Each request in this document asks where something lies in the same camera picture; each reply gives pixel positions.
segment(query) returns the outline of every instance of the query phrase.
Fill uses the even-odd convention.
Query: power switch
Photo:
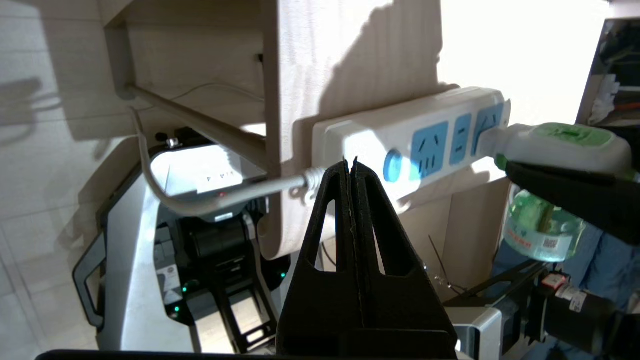
[[[402,154],[396,149],[392,149],[387,153],[385,158],[385,166],[383,167],[383,175],[385,181],[394,183],[400,178],[400,170],[402,169]]]

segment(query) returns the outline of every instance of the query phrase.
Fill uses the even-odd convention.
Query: wire
[[[338,265],[336,265],[335,261],[331,258],[331,256],[329,256],[329,252],[326,250],[326,246],[324,246],[324,243],[322,243],[322,250],[324,251],[326,258],[329,259],[329,262],[333,264],[335,267],[338,267]]]
[[[460,291],[456,290],[456,288],[460,289],[460,290],[462,290],[464,292],[467,292],[468,289],[463,288],[462,286],[455,285],[451,281],[449,281],[449,276],[447,275],[447,269],[445,269],[444,264],[442,263],[442,259],[440,259],[440,253],[438,252],[438,249],[436,249],[436,244],[433,243],[433,239],[431,238],[431,235],[429,235],[429,241],[431,242],[431,246],[433,247],[433,251],[435,251],[435,253],[436,253],[436,257],[438,258],[438,262],[440,263],[440,268],[442,269],[442,273],[444,274],[444,279],[447,282],[447,287],[449,289],[451,289],[451,291],[455,292],[458,295],[462,295],[462,293]]]
[[[255,95],[255,94],[253,94],[251,92],[248,92],[248,91],[246,91],[246,90],[244,90],[242,88],[239,88],[237,86],[223,84],[223,83],[206,83],[206,84],[198,85],[198,86],[196,86],[194,88],[191,88],[191,89],[187,90],[186,92],[184,92],[184,93],[182,93],[182,94],[180,94],[178,96],[172,97],[169,100],[174,101],[174,100],[180,99],[182,97],[185,97],[185,96],[193,93],[196,90],[199,90],[201,88],[208,88],[208,87],[218,87],[218,88],[224,88],[224,89],[227,89],[227,90],[233,90],[233,91],[235,91],[235,92],[237,92],[239,94],[243,94],[244,96],[250,97],[253,100],[264,102],[264,98],[263,97]],[[149,106],[148,108],[136,109],[136,111],[137,112],[147,111],[147,110],[151,110],[151,109],[153,109],[155,107],[156,107],[155,105],[154,106]]]
[[[303,175],[285,177],[281,179],[272,179],[261,183],[253,184],[246,188],[228,193],[224,197],[216,197],[214,199],[202,199],[196,201],[183,201],[167,195],[162,187],[158,184],[156,177],[151,171],[151,160],[149,151],[147,150],[147,138],[142,131],[142,123],[140,115],[134,108],[129,108],[136,128],[138,137],[138,146],[140,148],[140,162],[142,165],[142,173],[151,188],[154,195],[160,202],[174,213],[191,217],[200,217],[213,213],[217,210],[227,208],[236,204],[240,204],[252,199],[267,196],[272,193],[278,193],[291,188],[307,187],[305,199],[313,199],[314,194],[322,182],[324,169],[310,168]]]

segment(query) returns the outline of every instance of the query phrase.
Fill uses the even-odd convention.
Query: white power strip
[[[313,166],[358,157],[397,200],[487,156],[478,151],[480,135],[506,127],[510,113],[499,91],[464,88],[319,122]]]

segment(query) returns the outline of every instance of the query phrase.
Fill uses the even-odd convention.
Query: label sticker
[[[558,247],[558,239],[557,238],[545,238],[545,241],[542,243],[542,247],[546,249],[555,249]]]
[[[582,311],[582,305],[584,304],[584,299],[587,298],[587,293],[579,292],[573,296],[571,300],[571,304],[569,305],[569,310],[575,311],[579,313]]]
[[[218,216],[216,216],[216,218],[214,218],[213,220],[214,220],[215,222],[220,222],[220,221],[222,221],[222,220],[227,220],[227,219],[230,219],[230,218],[232,218],[232,217],[234,217],[234,214],[233,214],[233,213],[226,213],[226,214],[222,214],[222,215],[218,215]]]
[[[542,285],[548,286],[553,290],[557,290],[564,283],[566,283],[566,277],[560,274],[549,274],[542,280]]]
[[[584,300],[587,298],[587,293],[569,284],[564,284],[557,291],[556,297],[569,300],[571,302],[571,304],[569,304],[569,310],[579,313],[582,311],[582,305],[584,305]]]
[[[164,292],[180,287],[180,275],[175,265],[159,269],[156,274],[164,276]]]

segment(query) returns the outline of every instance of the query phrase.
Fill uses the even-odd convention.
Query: plastic bottle
[[[479,151],[504,170],[507,161],[627,177],[631,148],[614,133],[593,127],[542,124],[491,129],[479,139]],[[583,219],[526,190],[509,200],[502,235],[519,253],[560,262],[578,249]]]
[[[521,190],[508,204],[502,235],[519,253],[556,263],[575,255],[585,227],[583,219]]]

